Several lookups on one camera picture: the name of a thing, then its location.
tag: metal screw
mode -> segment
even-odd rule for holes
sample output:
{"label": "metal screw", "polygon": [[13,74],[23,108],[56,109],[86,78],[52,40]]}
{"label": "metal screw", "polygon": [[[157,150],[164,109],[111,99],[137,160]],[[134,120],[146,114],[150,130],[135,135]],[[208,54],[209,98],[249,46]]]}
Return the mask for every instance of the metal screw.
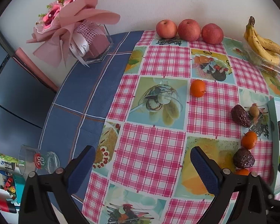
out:
{"label": "metal screw", "polygon": [[258,174],[257,174],[256,172],[251,172],[251,175],[252,175],[253,177],[257,177],[257,176],[258,176]]}
{"label": "metal screw", "polygon": [[229,170],[228,168],[224,168],[224,169],[223,169],[223,173],[225,173],[225,174],[230,174],[230,170]]}
{"label": "metal screw", "polygon": [[63,168],[62,168],[62,167],[57,168],[57,169],[55,170],[55,172],[56,172],[57,174],[61,174],[61,173],[63,173]]}
{"label": "metal screw", "polygon": [[33,178],[35,176],[35,172],[30,172],[28,176],[29,178]]}

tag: apple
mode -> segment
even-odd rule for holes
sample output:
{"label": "apple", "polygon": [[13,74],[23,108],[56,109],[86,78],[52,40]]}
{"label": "apple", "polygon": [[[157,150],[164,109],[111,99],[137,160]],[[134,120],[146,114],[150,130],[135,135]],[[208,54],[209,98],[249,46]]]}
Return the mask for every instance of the apple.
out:
{"label": "apple", "polygon": [[200,37],[199,24],[193,19],[185,19],[178,25],[178,35],[185,41],[195,41]]}
{"label": "apple", "polygon": [[223,30],[216,24],[207,24],[201,30],[202,39],[208,44],[220,44],[224,38]]}
{"label": "apple", "polygon": [[164,39],[171,39],[177,34],[177,26],[175,22],[164,19],[157,23],[155,27],[157,34]]}

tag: red and green logo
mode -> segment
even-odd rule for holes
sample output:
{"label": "red and green logo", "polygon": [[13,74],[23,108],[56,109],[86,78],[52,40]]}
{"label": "red and green logo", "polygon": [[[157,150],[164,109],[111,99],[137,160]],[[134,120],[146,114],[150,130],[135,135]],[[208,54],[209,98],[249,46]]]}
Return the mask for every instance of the red and green logo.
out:
{"label": "red and green logo", "polygon": [[46,167],[46,158],[44,155],[41,155],[40,153],[36,153],[34,155],[33,161],[38,169],[44,169]]}

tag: pink paper roll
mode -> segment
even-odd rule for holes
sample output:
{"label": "pink paper roll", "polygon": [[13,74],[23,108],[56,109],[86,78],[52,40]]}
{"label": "pink paper roll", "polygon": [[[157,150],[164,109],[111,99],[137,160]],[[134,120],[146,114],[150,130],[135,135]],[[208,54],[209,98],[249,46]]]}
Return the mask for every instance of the pink paper roll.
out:
{"label": "pink paper roll", "polygon": [[26,66],[34,72],[48,87],[57,92],[58,87],[30,60],[26,53],[18,48],[15,54],[26,64]]}

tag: blue tablecloth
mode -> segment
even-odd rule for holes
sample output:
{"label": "blue tablecloth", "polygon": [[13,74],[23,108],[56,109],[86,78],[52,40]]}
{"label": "blue tablecloth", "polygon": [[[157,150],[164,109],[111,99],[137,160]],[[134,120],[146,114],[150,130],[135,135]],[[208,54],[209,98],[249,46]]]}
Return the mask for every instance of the blue tablecloth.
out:
{"label": "blue tablecloth", "polygon": [[[102,62],[89,68],[77,62],[65,78],[48,112],[38,145],[42,150],[55,152],[61,167],[66,167],[85,146],[97,147],[118,84],[142,34],[143,31],[135,31],[112,35],[114,45]],[[73,196],[80,210],[88,181],[86,177]],[[57,207],[53,195],[49,196]]]}

